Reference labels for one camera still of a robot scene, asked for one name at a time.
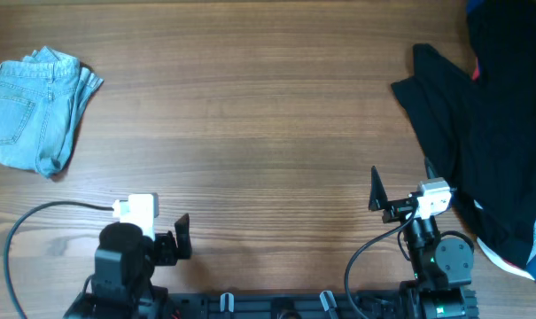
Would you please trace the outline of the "light blue denim shorts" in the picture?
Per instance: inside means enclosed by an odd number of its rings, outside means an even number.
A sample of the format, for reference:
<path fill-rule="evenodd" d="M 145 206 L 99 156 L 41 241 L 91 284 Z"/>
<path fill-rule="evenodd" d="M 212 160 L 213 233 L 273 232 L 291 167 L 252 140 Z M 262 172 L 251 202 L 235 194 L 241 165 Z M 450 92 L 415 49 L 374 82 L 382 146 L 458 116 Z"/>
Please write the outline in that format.
<path fill-rule="evenodd" d="M 87 104 L 103 84 L 81 61 L 43 47 L 0 65 L 0 164 L 50 178 L 65 168 Z"/>

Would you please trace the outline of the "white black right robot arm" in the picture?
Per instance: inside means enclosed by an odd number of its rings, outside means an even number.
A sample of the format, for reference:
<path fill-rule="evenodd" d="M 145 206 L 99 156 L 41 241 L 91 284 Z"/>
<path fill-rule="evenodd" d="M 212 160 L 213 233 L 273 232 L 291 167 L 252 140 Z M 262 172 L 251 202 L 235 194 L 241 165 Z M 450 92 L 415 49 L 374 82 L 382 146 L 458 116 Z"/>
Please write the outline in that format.
<path fill-rule="evenodd" d="M 372 318 L 477 318 L 471 284 L 474 245 L 458 231 L 441 232 L 435 217 L 448 210 L 454 190 L 428 169 L 406 198 L 390 200 L 375 167 L 371 168 L 369 210 L 381 211 L 383 223 L 399 223 L 399 245 L 414 278 L 396 291 L 364 292 L 360 305 Z"/>

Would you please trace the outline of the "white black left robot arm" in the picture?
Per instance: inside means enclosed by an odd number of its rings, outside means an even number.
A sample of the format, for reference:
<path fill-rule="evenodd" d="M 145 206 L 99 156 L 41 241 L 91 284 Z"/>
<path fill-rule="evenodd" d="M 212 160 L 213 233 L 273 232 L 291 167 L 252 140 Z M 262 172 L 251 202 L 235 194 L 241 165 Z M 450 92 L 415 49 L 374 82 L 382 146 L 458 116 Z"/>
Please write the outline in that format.
<path fill-rule="evenodd" d="M 175 222 L 175 230 L 154 239 L 135 224 L 115 222 L 99 235 L 95 271 L 65 318 L 180 318 L 168 289 L 151 283 L 156 267 L 174 266 L 192 255 L 190 217 Z"/>

